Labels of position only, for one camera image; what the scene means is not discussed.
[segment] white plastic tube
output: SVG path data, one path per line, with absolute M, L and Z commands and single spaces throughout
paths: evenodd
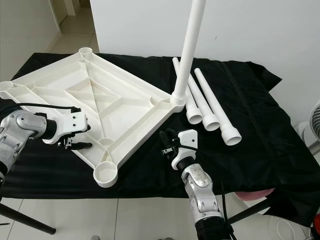
M 212 92 L 209 84 L 207 83 L 200 69 L 196 68 L 194 70 L 194 73 L 198 78 L 202 91 L 211 107 L 211 110 L 216 114 L 220 121 L 220 129 L 223 141 L 228 146 L 238 144 L 242 139 L 239 131 L 234 126 L 232 126 L 229 118 L 227 117 L 225 111 L 221 107 L 215 94 Z
M 181 54 L 180 69 L 179 73 L 177 74 L 175 88 L 170 99 L 170 102 L 176 106 L 183 106 L 186 103 L 185 97 L 188 78 L 191 70 L 192 61 L 195 55 L 205 5 L 206 0 L 192 1 L 189 22 L 186 29 Z
M 178 58 L 172 58 L 173 66 L 175 73 L 178 75 L 180 63 Z M 190 88 L 188 85 L 185 90 L 185 108 L 186 108 L 186 118 L 190 124 L 198 124 L 202 121 L 201 110 L 197 107 L 194 97 L 191 94 Z
M 207 131 L 213 131 L 219 128 L 220 123 L 216 115 L 211 111 L 205 97 L 202 95 L 200 89 L 198 88 L 194 78 L 189 74 L 188 85 L 190 87 L 192 96 L 196 102 L 196 105 L 200 108 L 202 112 L 202 124 Z

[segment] fan grille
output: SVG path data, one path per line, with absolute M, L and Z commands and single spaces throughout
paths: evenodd
M 314 108 L 311 114 L 310 125 L 313 133 L 320 141 L 320 104 Z

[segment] table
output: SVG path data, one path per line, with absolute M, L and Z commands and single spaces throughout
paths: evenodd
M 98 55 L 168 93 L 174 90 L 171 57 Z M 34 53 L 14 79 L 67 56 Z M 163 146 L 158 135 L 167 128 L 193 128 L 198 131 L 199 149 L 207 152 L 207 156 L 197 153 L 197 160 L 217 183 L 215 194 L 221 194 L 221 181 L 226 193 L 276 188 L 267 200 L 230 222 L 271 206 L 266 214 L 309 226 L 320 206 L 320 167 L 292 128 L 289 116 L 268 92 L 281 79 L 252 62 L 195 58 L 192 71 L 195 68 L 201 69 L 241 133 L 239 144 L 226 146 L 220 130 L 208 132 L 201 124 L 189 124 L 184 110 L 173 114 L 120 168 L 113 187 L 101 188 L 93 179 L 93 170 L 75 154 L 38 139 L 29 140 L 7 174 L 0 195 L 24 199 L 186 198 L 179 173 L 160 154 Z M 0 99 L 1 106 L 11 103 Z M 53 233 L 53 228 L 41 227 Z

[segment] black tripod leg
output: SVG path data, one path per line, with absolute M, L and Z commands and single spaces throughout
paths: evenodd
M 13 210 L 10 207 L 3 205 L 2 203 L 0 203 L 0 215 L 5 216 L 9 219 L 15 220 L 19 223 L 25 224 L 29 227 L 38 229 L 47 234 L 53 235 L 56 233 L 55 228 L 45 225 L 42 222 L 39 222 L 37 220 L 34 220 L 33 218 L 26 216 L 16 210 Z
M 260 212 L 270 206 L 271 206 L 270 199 L 263 200 L 263 201 L 257 203 L 256 205 L 253 205 L 253 206 L 249 207 L 248 209 L 246 209 L 242 212 L 239 212 L 238 214 L 230 217 L 228 219 L 228 222 L 229 222 L 229 224 L 234 224 L 235 222 L 238 222 L 238 221 L 245 219 L 253 214 L 256 214 L 256 213 L 258 213 L 258 212 Z

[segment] black cloth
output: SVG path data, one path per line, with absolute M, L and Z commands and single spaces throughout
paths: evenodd
M 67 56 L 34 53 L 14 78 Z M 99 56 L 167 93 L 174 90 L 171 57 Z M 179 173 L 160 154 L 159 131 L 193 128 L 198 131 L 198 148 L 207 152 L 197 153 L 197 160 L 217 183 L 216 194 L 221 193 L 221 180 L 226 192 L 276 188 L 272 195 L 281 194 L 283 200 L 269 213 L 310 225 L 320 205 L 320 167 L 268 92 L 281 79 L 252 62 L 194 59 L 192 72 L 194 68 L 201 69 L 241 133 L 239 144 L 226 146 L 219 129 L 208 132 L 201 123 L 189 124 L 185 110 L 174 113 L 120 168 L 117 183 L 101 188 L 93 179 L 93 170 L 75 154 L 39 139 L 29 140 L 8 173 L 1 195 L 24 199 L 186 198 Z M 0 100 L 1 106 L 10 103 Z

